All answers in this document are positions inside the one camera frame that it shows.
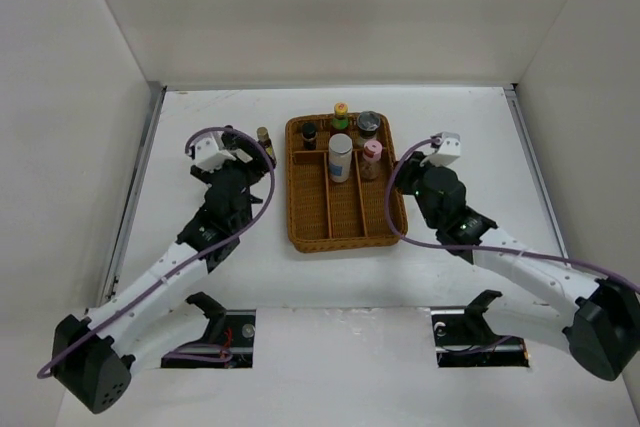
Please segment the pink lid spice jar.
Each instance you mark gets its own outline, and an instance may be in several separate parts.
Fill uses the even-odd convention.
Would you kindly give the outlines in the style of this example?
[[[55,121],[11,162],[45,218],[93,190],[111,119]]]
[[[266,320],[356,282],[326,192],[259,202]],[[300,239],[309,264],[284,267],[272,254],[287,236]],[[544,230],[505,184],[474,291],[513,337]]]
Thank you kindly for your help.
[[[379,176],[382,152],[382,144],[377,140],[369,140],[364,144],[360,165],[360,174],[364,180],[374,180]]]

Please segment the small black cap bottle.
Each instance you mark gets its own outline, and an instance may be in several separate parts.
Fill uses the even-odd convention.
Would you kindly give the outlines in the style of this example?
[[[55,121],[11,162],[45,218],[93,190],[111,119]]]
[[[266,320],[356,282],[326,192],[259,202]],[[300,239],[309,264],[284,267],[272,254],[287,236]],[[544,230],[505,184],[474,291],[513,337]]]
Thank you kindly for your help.
[[[317,143],[316,125],[313,122],[305,122],[301,127],[301,135],[303,139],[303,147],[309,151],[315,150]]]

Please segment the black cap salt grinder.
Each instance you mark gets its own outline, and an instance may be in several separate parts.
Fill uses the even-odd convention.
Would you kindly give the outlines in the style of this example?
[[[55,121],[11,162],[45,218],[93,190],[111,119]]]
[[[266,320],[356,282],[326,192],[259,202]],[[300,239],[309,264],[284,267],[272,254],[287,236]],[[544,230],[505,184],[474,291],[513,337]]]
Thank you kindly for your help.
[[[356,145],[362,148],[369,140],[376,140],[381,126],[381,117],[374,111],[363,111],[356,119],[357,138]]]

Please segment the silver lid tall jar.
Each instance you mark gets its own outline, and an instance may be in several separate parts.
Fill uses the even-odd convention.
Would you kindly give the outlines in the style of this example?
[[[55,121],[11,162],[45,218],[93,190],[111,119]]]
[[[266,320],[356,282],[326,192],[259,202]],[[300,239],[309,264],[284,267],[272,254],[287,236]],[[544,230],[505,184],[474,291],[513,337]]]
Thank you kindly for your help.
[[[328,169],[333,182],[343,183],[350,175],[353,142],[344,133],[330,137],[328,144]]]

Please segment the yellow cap sauce bottle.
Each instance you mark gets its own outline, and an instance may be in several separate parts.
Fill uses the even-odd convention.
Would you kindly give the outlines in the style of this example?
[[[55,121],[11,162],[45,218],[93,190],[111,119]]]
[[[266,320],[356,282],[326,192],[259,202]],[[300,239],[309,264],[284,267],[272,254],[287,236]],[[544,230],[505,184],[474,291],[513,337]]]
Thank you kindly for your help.
[[[349,130],[349,109],[344,102],[334,105],[333,117],[330,123],[331,135],[347,134]]]

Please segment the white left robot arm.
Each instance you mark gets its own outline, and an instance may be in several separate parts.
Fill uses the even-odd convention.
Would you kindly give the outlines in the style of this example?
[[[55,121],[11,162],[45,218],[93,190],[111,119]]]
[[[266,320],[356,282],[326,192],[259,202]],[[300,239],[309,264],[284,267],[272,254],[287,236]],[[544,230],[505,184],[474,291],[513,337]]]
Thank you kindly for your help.
[[[263,139],[230,126],[196,132],[185,153],[191,176],[207,188],[202,205],[129,287],[83,317],[68,315],[58,323],[51,361],[37,374],[55,378],[93,414],[111,408],[146,366],[232,358],[223,347],[209,355],[186,353],[196,343],[214,345],[224,334],[225,309],[195,287],[231,255],[269,206],[251,189],[263,178],[275,178],[275,161]]]

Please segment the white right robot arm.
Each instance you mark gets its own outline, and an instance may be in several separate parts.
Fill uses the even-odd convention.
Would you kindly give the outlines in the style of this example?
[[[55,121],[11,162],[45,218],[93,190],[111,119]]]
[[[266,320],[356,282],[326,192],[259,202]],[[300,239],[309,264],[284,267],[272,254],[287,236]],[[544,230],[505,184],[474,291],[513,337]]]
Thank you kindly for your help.
[[[496,334],[524,337],[568,353],[595,377],[617,379],[639,352],[639,288],[588,262],[542,254],[510,236],[466,202],[466,187],[446,166],[412,147],[387,185],[415,199],[435,233],[431,248],[491,271],[546,303],[469,306],[464,331],[483,343]]]

